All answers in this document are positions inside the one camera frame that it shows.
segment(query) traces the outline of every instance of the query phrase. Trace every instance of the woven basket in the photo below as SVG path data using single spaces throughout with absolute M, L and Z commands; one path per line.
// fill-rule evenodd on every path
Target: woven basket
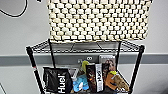
M 56 43 L 142 40 L 151 0 L 47 0 Z

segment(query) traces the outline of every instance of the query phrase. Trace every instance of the wire rack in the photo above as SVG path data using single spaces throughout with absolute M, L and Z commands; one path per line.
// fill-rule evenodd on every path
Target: wire rack
M 53 53 L 113 53 L 118 51 L 118 41 L 116 42 L 87 42 L 87 43 L 52 43 Z M 31 47 L 35 53 L 50 53 L 48 41 L 39 43 Z M 121 42 L 120 52 L 138 52 L 139 45 L 128 41 Z

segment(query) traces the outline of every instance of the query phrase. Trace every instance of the white wall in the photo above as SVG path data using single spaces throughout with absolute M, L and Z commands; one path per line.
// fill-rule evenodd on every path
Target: white wall
M 19 14 L 25 0 L 0 0 L 0 9 Z M 146 54 L 168 54 L 167 15 L 168 0 L 154 0 L 150 9 L 149 34 L 145 40 L 136 41 L 146 45 Z M 49 38 L 46 1 L 28 0 L 26 13 L 11 18 L 0 13 L 0 56 L 26 55 L 25 47 L 33 46 Z

